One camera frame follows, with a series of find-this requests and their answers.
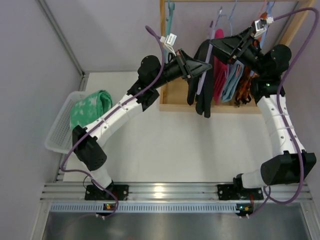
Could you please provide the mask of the lilac hanger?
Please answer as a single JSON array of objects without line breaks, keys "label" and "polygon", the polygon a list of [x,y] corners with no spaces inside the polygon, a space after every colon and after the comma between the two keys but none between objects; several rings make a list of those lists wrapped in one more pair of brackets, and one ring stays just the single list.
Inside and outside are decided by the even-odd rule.
[{"label": "lilac hanger", "polygon": [[[215,25],[214,25],[214,21],[211,22],[210,24],[210,32],[209,32],[209,35],[208,35],[208,39],[209,40],[212,40],[214,39],[215,37],[215,34],[216,34],[216,27],[218,25],[218,22],[221,18],[221,15],[222,15],[222,11],[223,11],[223,7],[221,6],[220,9],[218,10],[218,15],[217,15],[217,19],[215,21]],[[205,58],[205,62],[208,64],[210,62],[210,57],[211,57],[211,54],[212,54],[212,49],[213,49],[213,46],[211,44],[209,44],[208,46],[208,50],[207,50],[207,54],[206,54],[206,58]],[[206,78],[206,75],[207,75],[207,72],[205,71],[200,79],[199,79],[199,82],[198,82],[198,86],[197,86],[197,95],[200,95],[201,91],[202,91],[202,88],[203,88],[203,85],[204,85],[204,82],[205,82],[205,78]]]}]

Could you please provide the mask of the black trousers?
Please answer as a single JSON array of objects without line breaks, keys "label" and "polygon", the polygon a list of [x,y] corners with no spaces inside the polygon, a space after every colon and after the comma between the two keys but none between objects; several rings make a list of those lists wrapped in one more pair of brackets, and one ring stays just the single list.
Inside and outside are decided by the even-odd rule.
[{"label": "black trousers", "polygon": [[197,94],[198,83],[201,79],[201,75],[187,81],[188,92],[187,92],[187,104],[189,106],[195,104],[196,113],[203,115],[205,118],[211,117],[211,103],[214,95],[214,55],[211,53],[209,58],[209,64],[212,68],[205,72],[205,78],[200,94]]}]

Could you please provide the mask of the teal hanger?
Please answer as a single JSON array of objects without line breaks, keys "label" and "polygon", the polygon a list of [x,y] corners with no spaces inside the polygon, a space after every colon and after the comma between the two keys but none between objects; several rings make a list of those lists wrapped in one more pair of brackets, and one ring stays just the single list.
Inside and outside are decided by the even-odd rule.
[{"label": "teal hanger", "polygon": [[173,16],[175,11],[175,3],[171,0],[167,1],[167,8],[168,8],[168,18],[166,19],[167,25],[166,25],[166,35],[168,36],[171,33],[172,28],[172,22],[173,22]]}]

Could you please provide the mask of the green trousers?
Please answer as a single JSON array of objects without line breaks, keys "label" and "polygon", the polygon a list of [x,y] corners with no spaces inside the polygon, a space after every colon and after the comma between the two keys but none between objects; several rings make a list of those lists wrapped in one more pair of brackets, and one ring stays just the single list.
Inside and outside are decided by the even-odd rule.
[{"label": "green trousers", "polygon": [[70,111],[69,127],[85,127],[96,121],[113,107],[111,95],[106,90],[98,90],[82,100],[78,100]]}]

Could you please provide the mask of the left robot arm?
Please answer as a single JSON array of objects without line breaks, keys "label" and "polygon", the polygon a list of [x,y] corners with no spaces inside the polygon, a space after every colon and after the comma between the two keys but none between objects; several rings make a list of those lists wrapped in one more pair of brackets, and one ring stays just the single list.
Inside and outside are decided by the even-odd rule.
[{"label": "left robot arm", "polygon": [[138,79],[122,99],[101,117],[72,131],[72,152],[87,168],[93,185],[110,193],[113,180],[107,171],[107,155],[103,146],[126,122],[145,112],[160,96],[158,88],[178,78],[192,80],[210,70],[212,65],[187,55],[182,49],[162,63],[154,55],[142,59]]}]

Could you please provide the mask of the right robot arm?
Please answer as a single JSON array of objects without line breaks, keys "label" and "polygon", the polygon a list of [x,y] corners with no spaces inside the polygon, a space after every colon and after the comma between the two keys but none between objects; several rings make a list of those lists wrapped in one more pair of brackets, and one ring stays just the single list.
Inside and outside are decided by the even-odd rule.
[{"label": "right robot arm", "polygon": [[251,81],[250,94],[262,113],[272,144],[272,158],[255,171],[238,174],[233,179],[234,186],[238,191],[266,191],[273,185],[297,183],[295,194],[288,200],[280,201],[268,196],[278,204],[292,203],[299,196],[305,177],[317,159],[299,141],[286,106],[282,73],[290,70],[293,63],[290,48],[278,44],[263,54],[252,27],[237,35],[215,38],[210,44],[214,56],[224,64],[239,61],[257,73],[258,76]]}]

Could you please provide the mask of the pink trousers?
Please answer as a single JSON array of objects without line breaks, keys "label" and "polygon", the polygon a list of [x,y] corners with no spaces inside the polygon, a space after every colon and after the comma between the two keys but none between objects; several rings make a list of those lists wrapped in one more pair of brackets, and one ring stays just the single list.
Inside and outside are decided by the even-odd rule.
[{"label": "pink trousers", "polygon": [[220,97],[224,89],[224,85],[227,80],[228,66],[224,64],[217,57],[216,47],[213,47],[214,54],[214,71],[213,71],[213,79],[214,79],[214,87],[213,87],[213,99],[216,105],[220,104]]}]

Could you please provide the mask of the light blue trousers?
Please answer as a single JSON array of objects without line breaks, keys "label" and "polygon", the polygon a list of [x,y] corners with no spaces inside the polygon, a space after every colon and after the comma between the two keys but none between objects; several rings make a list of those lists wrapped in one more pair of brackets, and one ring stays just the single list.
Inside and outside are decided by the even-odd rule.
[{"label": "light blue trousers", "polygon": [[236,87],[244,72],[244,68],[244,65],[238,60],[235,64],[229,66],[228,76],[221,94],[221,101],[223,103],[228,102],[233,98]]}]

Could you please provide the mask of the orange patterned trousers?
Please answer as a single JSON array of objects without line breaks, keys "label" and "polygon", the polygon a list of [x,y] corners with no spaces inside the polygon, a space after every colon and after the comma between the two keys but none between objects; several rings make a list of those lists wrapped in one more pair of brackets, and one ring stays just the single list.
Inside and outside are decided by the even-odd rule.
[{"label": "orange patterned trousers", "polygon": [[251,80],[256,75],[256,73],[251,75],[251,69],[248,66],[244,67],[242,76],[235,89],[234,104],[237,107],[239,107],[241,103],[245,105],[252,100],[250,96]]}]

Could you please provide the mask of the wooden clothes rack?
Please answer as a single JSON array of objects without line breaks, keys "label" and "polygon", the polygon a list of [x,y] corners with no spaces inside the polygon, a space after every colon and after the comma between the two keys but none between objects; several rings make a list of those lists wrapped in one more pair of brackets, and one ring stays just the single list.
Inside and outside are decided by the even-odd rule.
[{"label": "wooden clothes rack", "polygon": [[[294,7],[294,10],[300,10],[304,8],[311,8],[315,5],[316,0],[275,0],[276,2],[298,2]],[[160,0],[160,29],[161,33],[165,33],[165,2],[168,0]],[[173,0],[173,2],[187,2],[187,3],[201,3],[201,2],[233,2],[232,0]],[[289,46],[298,30],[301,28],[303,22],[308,16],[308,12],[298,13],[295,16],[290,16],[286,21],[283,29],[276,38],[276,44],[284,44]],[[187,83],[178,78],[167,85],[161,87],[160,98],[159,98],[159,110],[164,112],[195,112],[195,105],[187,104]],[[250,103],[242,104],[239,107],[235,106],[233,101],[226,103],[219,103],[216,105],[215,101],[212,100],[211,111],[219,114],[261,114],[261,111],[256,106],[254,100]]]}]

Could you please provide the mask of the white plastic basket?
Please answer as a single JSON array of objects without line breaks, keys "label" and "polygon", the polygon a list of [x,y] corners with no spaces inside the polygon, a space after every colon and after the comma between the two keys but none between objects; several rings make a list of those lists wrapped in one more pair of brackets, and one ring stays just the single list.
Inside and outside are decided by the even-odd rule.
[{"label": "white plastic basket", "polygon": [[45,148],[60,154],[67,154],[72,148],[72,130],[70,129],[70,112],[77,101],[92,93],[74,91],[69,94],[59,111],[45,140]]}]

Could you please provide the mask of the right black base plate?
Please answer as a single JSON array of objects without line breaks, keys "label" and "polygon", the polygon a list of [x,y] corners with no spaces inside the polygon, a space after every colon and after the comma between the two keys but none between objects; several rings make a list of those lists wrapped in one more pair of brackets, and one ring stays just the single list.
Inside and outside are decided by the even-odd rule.
[{"label": "right black base plate", "polygon": [[220,201],[231,200],[263,200],[264,195],[261,188],[243,188],[233,183],[218,184],[217,194]]}]

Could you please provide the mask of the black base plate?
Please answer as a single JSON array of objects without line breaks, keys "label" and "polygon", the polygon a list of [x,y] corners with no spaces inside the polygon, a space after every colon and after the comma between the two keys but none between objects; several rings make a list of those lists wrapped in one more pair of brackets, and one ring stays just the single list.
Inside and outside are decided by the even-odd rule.
[{"label": "black base plate", "polygon": [[220,201],[231,200],[263,200],[264,195],[261,188],[243,188],[233,183],[218,184],[217,194]]},{"label": "black base plate", "polygon": [[[114,198],[104,190],[99,189],[94,184],[87,185],[84,199],[86,201],[113,200]],[[129,195],[129,185],[113,184],[108,191],[111,192],[119,201],[124,201]]]}]

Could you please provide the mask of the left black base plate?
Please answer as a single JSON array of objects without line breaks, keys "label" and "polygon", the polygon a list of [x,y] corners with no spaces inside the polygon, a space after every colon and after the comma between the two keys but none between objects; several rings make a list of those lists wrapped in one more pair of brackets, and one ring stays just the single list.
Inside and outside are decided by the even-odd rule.
[{"label": "left black base plate", "polygon": [[[86,201],[113,200],[114,198],[104,190],[99,189],[94,184],[87,185],[84,199]],[[119,201],[124,201],[129,195],[129,185],[113,184],[108,191],[111,192]]]}]

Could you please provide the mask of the aluminium mounting rail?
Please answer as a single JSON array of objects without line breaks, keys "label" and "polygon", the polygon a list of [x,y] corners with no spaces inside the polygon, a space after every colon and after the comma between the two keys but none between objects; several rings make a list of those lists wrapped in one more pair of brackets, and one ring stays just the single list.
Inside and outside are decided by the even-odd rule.
[{"label": "aluminium mounting rail", "polygon": [[[41,201],[82,201],[87,184],[80,182],[55,182],[44,185]],[[124,191],[129,201],[218,201],[223,193],[215,182],[151,183],[128,182]]]}]

